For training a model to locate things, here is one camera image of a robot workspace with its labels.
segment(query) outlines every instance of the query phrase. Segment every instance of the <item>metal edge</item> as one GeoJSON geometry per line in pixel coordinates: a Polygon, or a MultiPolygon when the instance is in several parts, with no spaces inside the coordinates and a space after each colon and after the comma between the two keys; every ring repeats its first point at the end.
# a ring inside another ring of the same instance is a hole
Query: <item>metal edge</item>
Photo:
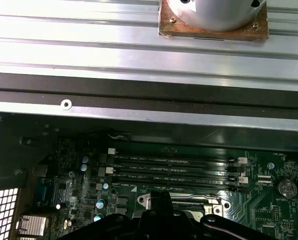
{"type": "Polygon", "coordinates": [[[160,112],[74,105],[66,110],[61,105],[10,102],[0,102],[0,112],[298,132],[298,120],[294,119],[160,112]]]}

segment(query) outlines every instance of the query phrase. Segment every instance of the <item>green circuit board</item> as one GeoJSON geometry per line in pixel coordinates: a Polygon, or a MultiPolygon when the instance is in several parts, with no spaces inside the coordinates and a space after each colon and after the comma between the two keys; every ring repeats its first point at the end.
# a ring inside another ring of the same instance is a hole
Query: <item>green circuit board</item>
{"type": "Polygon", "coordinates": [[[151,191],[219,198],[219,210],[207,209],[206,199],[198,205],[175,199],[174,207],[189,217],[218,214],[276,239],[298,239],[294,153],[62,138],[35,202],[66,203],[50,225],[49,238],[56,239],[113,213],[140,217],[151,191]]]}

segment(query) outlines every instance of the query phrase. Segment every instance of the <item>aluminum panel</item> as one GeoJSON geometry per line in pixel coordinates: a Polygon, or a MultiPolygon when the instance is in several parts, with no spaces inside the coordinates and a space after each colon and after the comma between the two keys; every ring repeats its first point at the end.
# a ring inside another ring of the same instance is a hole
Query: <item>aluminum panel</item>
{"type": "Polygon", "coordinates": [[[163,38],[155,0],[2,0],[0,72],[298,91],[298,0],[268,20],[263,44],[163,38]]]}

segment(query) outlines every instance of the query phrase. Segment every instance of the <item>capacitor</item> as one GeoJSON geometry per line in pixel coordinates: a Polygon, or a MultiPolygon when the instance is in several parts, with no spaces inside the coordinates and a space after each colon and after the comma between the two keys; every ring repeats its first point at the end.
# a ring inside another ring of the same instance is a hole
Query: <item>capacitor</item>
{"type": "Polygon", "coordinates": [[[97,214],[96,216],[94,216],[93,221],[96,222],[98,220],[101,220],[102,218],[104,218],[104,216],[102,214],[97,214]]]}
{"type": "Polygon", "coordinates": [[[77,222],[78,221],[76,220],[76,218],[69,219],[67,225],[68,225],[68,227],[72,227],[72,226],[76,225],[77,222]]]}
{"type": "Polygon", "coordinates": [[[80,169],[81,171],[85,172],[88,169],[88,166],[86,164],[82,164],[80,169]]]}
{"type": "Polygon", "coordinates": [[[65,209],[67,207],[67,204],[65,202],[61,202],[61,203],[58,203],[55,208],[57,210],[60,210],[60,209],[65,209]]]}
{"type": "Polygon", "coordinates": [[[105,183],[103,183],[102,188],[107,190],[109,188],[109,185],[105,182],[105,183]]]}
{"type": "Polygon", "coordinates": [[[104,204],[105,204],[104,200],[101,199],[101,200],[97,201],[95,206],[97,207],[97,209],[102,209],[102,208],[104,208],[104,204]]]}
{"type": "Polygon", "coordinates": [[[277,190],[278,193],[286,199],[294,198],[298,192],[295,183],[285,177],[279,180],[277,190]]]}
{"type": "Polygon", "coordinates": [[[89,157],[88,157],[88,156],[83,156],[83,158],[82,158],[82,162],[83,162],[84,164],[86,164],[88,161],[89,161],[89,157]]]}

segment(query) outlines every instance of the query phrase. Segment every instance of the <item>mesh panel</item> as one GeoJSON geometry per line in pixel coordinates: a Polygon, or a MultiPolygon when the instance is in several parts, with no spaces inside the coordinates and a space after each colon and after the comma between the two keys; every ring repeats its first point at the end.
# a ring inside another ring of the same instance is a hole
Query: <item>mesh panel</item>
{"type": "Polygon", "coordinates": [[[9,239],[18,189],[0,190],[0,240],[9,239]]]}

